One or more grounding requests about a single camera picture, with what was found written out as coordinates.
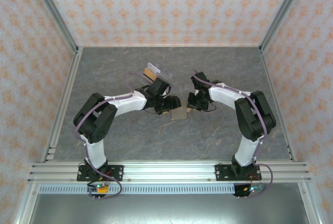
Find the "gray surface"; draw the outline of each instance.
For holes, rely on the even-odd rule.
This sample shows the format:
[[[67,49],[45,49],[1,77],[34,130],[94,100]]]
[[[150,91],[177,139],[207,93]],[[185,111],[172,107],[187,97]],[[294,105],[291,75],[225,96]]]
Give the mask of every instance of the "gray surface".
[[[233,195],[120,195],[92,201],[88,195],[39,195],[35,223],[96,224],[306,224],[296,183],[273,184],[262,196],[237,200]]]
[[[179,83],[171,94],[187,98],[194,91],[191,71],[203,71],[210,80],[246,91],[265,93],[277,112],[257,48],[222,47],[119,47],[84,48],[55,159],[82,160],[84,149],[74,137],[75,115],[92,93],[105,96],[128,93],[123,83],[127,72],[143,72],[148,62],[172,71]],[[134,88],[142,84],[130,78]],[[172,121],[170,113],[157,116],[144,111],[118,116],[105,138],[109,160],[229,160],[238,149],[241,133],[236,113],[216,103],[214,112],[191,111],[186,120]],[[265,140],[259,159],[289,159],[279,120]]]

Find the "purple cable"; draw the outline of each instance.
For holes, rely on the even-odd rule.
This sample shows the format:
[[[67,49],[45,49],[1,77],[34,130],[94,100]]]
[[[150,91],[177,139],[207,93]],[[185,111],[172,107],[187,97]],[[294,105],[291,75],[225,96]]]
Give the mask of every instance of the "purple cable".
[[[89,117],[89,116],[90,116],[90,115],[91,115],[91,114],[92,114],[92,113],[93,113],[98,107],[100,107],[101,105],[103,105],[103,104],[105,104],[105,103],[107,103],[107,102],[110,102],[110,101],[127,99],[127,98],[130,98],[130,97],[133,96],[134,90],[133,90],[132,87],[129,85],[129,83],[128,83],[127,79],[126,79],[126,76],[127,76],[127,75],[135,75],[135,76],[143,77],[144,79],[146,79],[147,81],[149,81],[147,78],[145,78],[144,76],[142,76],[142,75],[140,75],[140,74],[137,74],[137,73],[130,72],[130,73],[125,74],[125,75],[124,75],[124,82],[125,82],[125,85],[131,90],[131,93],[128,94],[127,96],[123,96],[123,97],[112,97],[112,98],[106,99],[106,100],[104,100],[104,101],[98,103],[97,105],[95,105],[94,107],[92,107],[92,109],[91,109],[90,111],[87,112],[87,114],[82,118],[82,120],[79,122],[79,124],[77,125],[77,127],[76,127],[76,129],[75,129],[75,135],[76,135],[76,137],[78,137],[78,138],[83,142],[83,145],[84,145],[84,147],[85,147],[86,158],[87,158],[87,162],[89,163],[89,165],[93,168],[93,170],[94,170],[95,172],[99,173],[99,174],[100,174],[101,176],[103,176],[103,177],[106,177],[106,178],[108,178],[108,179],[110,179],[110,180],[116,182],[116,183],[119,185],[119,187],[120,187],[120,189],[119,189],[119,191],[118,191],[117,193],[112,194],[112,195],[108,195],[108,196],[104,196],[104,197],[102,197],[102,198],[99,197],[100,200],[104,200],[104,199],[112,198],[112,197],[115,197],[115,196],[119,195],[119,194],[121,193],[121,191],[123,190],[123,187],[122,187],[121,183],[120,183],[117,179],[112,178],[112,177],[110,177],[110,176],[108,176],[108,175],[106,175],[106,174],[103,174],[102,172],[100,172],[100,171],[99,171],[99,170],[98,170],[98,169],[97,169],[97,168],[91,163],[90,158],[89,158],[89,154],[88,154],[88,147],[87,147],[87,145],[86,145],[85,140],[83,140],[83,139],[81,138],[81,136],[79,135],[79,129],[81,128],[81,126],[82,126],[82,124],[84,123],[84,121],[86,121],[86,119],[87,119],[87,118],[88,118],[88,117]],[[90,192],[89,192],[89,196],[92,197],[92,198],[94,198],[94,196],[91,194],[91,190],[90,190]]]
[[[233,91],[233,92],[236,92],[236,93],[240,93],[241,95],[243,95],[244,97],[246,97],[246,99],[250,102],[250,104],[251,104],[252,107],[254,108],[254,110],[255,110],[255,112],[256,112],[258,118],[259,118],[259,121],[260,121],[260,123],[261,123],[261,126],[262,126],[262,128],[263,128],[263,130],[264,130],[264,137],[262,138],[262,141],[263,141],[263,139],[268,135],[268,134],[267,134],[267,128],[266,128],[266,126],[265,126],[264,119],[262,119],[262,116],[261,116],[261,114],[260,114],[260,111],[259,111],[258,107],[255,105],[255,103],[253,102],[253,100],[252,100],[248,95],[246,95],[245,93],[243,93],[242,91],[237,90],[237,89],[235,89],[235,88],[232,88],[232,87],[230,87],[230,86],[227,86],[227,85],[222,86],[222,85],[212,84],[212,83],[209,83],[209,82],[207,82],[207,81],[201,80],[200,78],[198,78],[198,77],[196,76],[196,73],[197,73],[197,71],[196,71],[196,70],[193,70],[193,77],[194,77],[196,80],[198,80],[198,81],[200,81],[200,82],[202,82],[202,83],[204,83],[204,84],[206,84],[206,85],[210,85],[210,86],[215,86],[215,87],[219,87],[219,88],[227,89],[227,90],[230,90],[230,91]],[[262,166],[267,167],[267,168],[269,169],[270,173],[271,173],[271,181],[270,181],[270,183],[268,184],[267,188],[265,188],[263,191],[261,191],[261,192],[258,193],[258,194],[255,194],[255,195],[248,196],[247,198],[254,198],[254,197],[257,197],[258,195],[261,195],[263,192],[267,191],[267,189],[268,189],[268,188],[272,185],[272,183],[273,183],[273,171],[272,171],[272,169],[271,169],[267,164],[263,164],[263,163],[261,163],[261,164],[256,164],[256,163],[255,163],[255,159],[254,159],[254,158],[255,158],[255,155],[257,154],[258,150],[259,150],[259,145],[257,146],[257,148],[256,148],[255,151],[254,151],[254,154],[253,154],[253,157],[252,157],[252,159],[253,159],[252,163],[253,163],[253,165],[256,165],[256,166],[260,166],[260,165],[262,165]]]

